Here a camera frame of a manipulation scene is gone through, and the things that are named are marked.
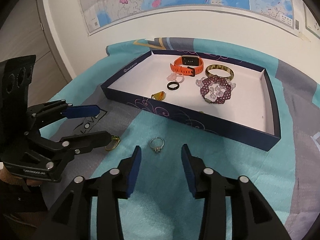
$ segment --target metal rivet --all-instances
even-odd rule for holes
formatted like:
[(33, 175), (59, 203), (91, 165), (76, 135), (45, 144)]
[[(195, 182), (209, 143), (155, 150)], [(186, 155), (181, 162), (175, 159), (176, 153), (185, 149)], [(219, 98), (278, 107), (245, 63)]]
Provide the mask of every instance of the metal rivet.
[(62, 143), (62, 146), (63, 146), (63, 147), (67, 147), (69, 144), (70, 144), (70, 143), (69, 143), (68, 141), (64, 141), (64, 142)]
[(114, 169), (111, 169), (109, 172), (111, 175), (117, 175), (117, 174), (119, 174), (120, 170), (117, 168), (114, 168)]
[(243, 182), (243, 183), (248, 183), (248, 182), (249, 182), (249, 179), (248, 179), (248, 177), (246, 177), (246, 176), (241, 176), (239, 179), (240, 179), (240, 181)]
[(204, 172), (205, 174), (211, 175), (211, 174), (213, 174), (213, 169), (211, 169), (211, 168), (205, 168), (205, 169), (203, 170), (203, 172)]
[(47, 170), (51, 170), (53, 168), (54, 164), (53, 162), (48, 162), (45, 167), (47, 168)]
[(82, 177), (82, 176), (77, 176), (77, 177), (75, 177), (75, 178), (73, 179), (73, 181), (74, 181), (75, 183), (81, 183), (81, 182), (83, 181), (83, 177)]

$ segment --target white wall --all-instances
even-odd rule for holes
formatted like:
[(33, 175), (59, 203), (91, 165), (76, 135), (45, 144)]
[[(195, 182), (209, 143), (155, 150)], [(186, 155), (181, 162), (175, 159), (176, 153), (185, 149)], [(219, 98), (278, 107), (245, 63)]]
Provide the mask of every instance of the white wall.
[(209, 11), (151, 15), (89, 36), (79, 0), (44, 0), (44, 7), (52, 36), (72, 78), (106, 57), (107, 45), (143, 38), (189, 37), (259, 50), (287, 62), (320, 83), (320, 39), (305, 30), (301, 0), (294, 0), (295, 18), (300, 21), (302, 31), (299, 37), (259, 20)]

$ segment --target watch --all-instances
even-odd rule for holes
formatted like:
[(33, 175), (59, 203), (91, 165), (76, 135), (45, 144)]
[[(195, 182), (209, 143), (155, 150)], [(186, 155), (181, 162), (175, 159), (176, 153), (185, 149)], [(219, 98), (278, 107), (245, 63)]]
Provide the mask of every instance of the watch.
[(173, 64), (170, 64), (170, 68), (173, 72), (194, 77), (203, 71), (203, 60), (198, 56), (181, 56), (177, 58)]

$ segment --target map border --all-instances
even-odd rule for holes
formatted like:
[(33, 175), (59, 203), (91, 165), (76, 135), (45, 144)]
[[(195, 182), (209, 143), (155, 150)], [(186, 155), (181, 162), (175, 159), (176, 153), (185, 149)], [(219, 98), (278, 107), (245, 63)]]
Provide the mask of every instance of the map border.
[[(169, 12), (177, 12), (177, 11), (211, 11), (211, 12), (219, 12), (219, 13), (227, 13), (227, 14), (232, 14), (232, 15), (238, 15), (238, 16), (242, 16), (242, 17), (247, 17), (247, 18), (251, 18), (251, 19), (255, 19), (255, 20), (259, 20), (259, 21), (262, 21), (262, 22), (265, 22), (265, 23), (268, 23), (268, 24), (271, 24), (273, 26), (276, 26), (286, 32), (289, 32), (291, 33), (290, 31), (282, 28), (281, 26), (279, 25), (276, 25), (276, 24), (273, 24), (273, 23), (270, 23), (268, 21), (264, 21), (262, 19), (259, 19), (259, 18), (255, 18), (255, 17), (251, 17), (251, 16), (248, 16), (248, 15), (243, 15), (243, 14), (237, 14), (237, 13), (232, 13), (232, 12), (228, 12), (228, 11), (223, 11), (223, 10), (214, 10), (214, 8), (218, 7), (218, 8), (230, 8), (230, 9), (234, 9), (234, 10), (240, 10), (240, 11), (246, 11), (246, 12), (249, 12), (249, 13), (253, 13), (253, 14), (257, 14), (257, 15), (260, 15), (260, 16), (263, 16), (263, 17), (266, 17), (268, 19), (271, 19), (271, 20), (274, 20), (278, 23), (281, 23), (282, 25), (292, 29), (293, 31), (295, 30), (294, 26), (295, 26), (295, 17), (294, 17), (294, 7), (293, 7), (293, 1), (290, 0), (291, 4), (292, 4), (292, 26), (288, 25), (288, 24), (285, 24), (283, 23), (282, 21), (278, 20), (278, 19), (274, 19), (273, 17), (270, 17), (270, 16), (267, 16), (267, 15), (264, 15), (262, 13), (259, 13), (259, 12), (255, 12), (255, 11), (251, 11), (251, 10), (248, 10), (248, 9), (243, 9), (243, 8), (237, 8), (237, 7), (233, 7), (233, 6), (226, 6), (226, 5), (211, 5), (211, 4), (184, 4), (184, 5), (175, 5), (175, 6), (165, 6), (165, 7), (161, 7), (161, 8), (154, 8), (154, 9), (150, 9), (150, 10), (145, 10), (143, 12), (140, 12), (140, 13), (136, 13), (136, 14), (133, 14), (133, 15), (130, 15), (130, 16), (125, 16), (125, 17), (122, 17), (122, 18), (119, 18), (118, 20), (112, 22), (112, 23), (109, 23), (107, 25), (104, 25), (92, 32), (90, 32), (89, 30), (89, 27), (88, 27), (88, 24), (87, 24), (87, 20), (85, 19), (85, 16), (84, 16), (84, 11), (83, 11), (83, 8), (82, 8), (82, 4), (81, 4), (81, 0), (78, 0), (79, 3), (80, 3), (80, 6), (81, 6), (81, 11), (82, 11), (82, 15), (83, 15), (83, 18), (84, 18), (84, 21), (87, 25), (87, 30), (88, 30), (88, 33), (89, 33), (89, 36), (93, 35), (93, 34), (96, 34), (104, 29), (107, 29), (109, 27), (112, 27), (112, 26), (115, 26), (115, 25), (118, 25), (120, 23), (124, 23), (124, 22), (127, 22), (127, 21), (131, 21), (131, 20), (135, 20), (135, 19), (138, 19), (138, 18), (143, 18), (143, 17), (147, 17), (147, 16), (151, 16), (151, 15), (156, 15), (156, 14), (163, 14), (163, 13), (169, 13)], [(186, 6), (206, 6), (206, 7), (211, 7), (212, 9), (209, 9), (209, 10), (204, 10), (204, 9), (186, 9), (186, 10), (170, 10), (170, 11), (166, 11), (166, 12), (158, 12), (158, 13), (152, 13), (153, 11), (157, 11), (157, 10), (161, 10), (161, 9), (169, 9), (169, 8), (181, 8), (181, 7), (186, 7)], [(142, 14), (142, 13), (148, 13), (147, 15), (142, 15), (142, 16), (139, 16), (139, 14)]]
[(318, 39), (320, 39), (320, 36), (308, 27), (307, 6), (306, 6), (305, 3), (303, 3), (303, 8), (304, 8), (304, 18), (305, 18), (305, 23), (306, 23), (306, 29), (307, 29), (308, 31), (310, 31), (310, 32), (311, 32), (314, 36), (316, 36)]

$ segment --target gold ring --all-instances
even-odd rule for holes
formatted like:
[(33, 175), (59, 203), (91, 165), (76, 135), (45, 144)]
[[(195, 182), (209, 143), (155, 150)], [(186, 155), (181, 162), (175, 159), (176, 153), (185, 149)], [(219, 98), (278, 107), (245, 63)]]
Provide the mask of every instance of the gold ring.
[(106, 151), (110, 152), (112, 150), (114, 150), (120, 143), (120, 137), (116, 136), (116, 135), (112, 135), (111, 136), (111, 141), (115, 141), (115, 145), (111, 148), (111, 149), (107, 149), (107, 146), (105, 146), (104, 148), (106, 149)]
[(205, 75), (207, 77), (213, 76), (213, 74), (209, 72), (209, 70), (212, 70), (212, 69), (221, 69), (221, 70), (227, 71), (230, 74), (230, 76), (222, 77), (222, 78), (228, 79), (230, 81), (233, 80), (233, 77), (235, 76), (231, 68), (228, 68), (224, 65), (210, 65), (210, 66), (207, 66), (207, 68), (205, 69)]

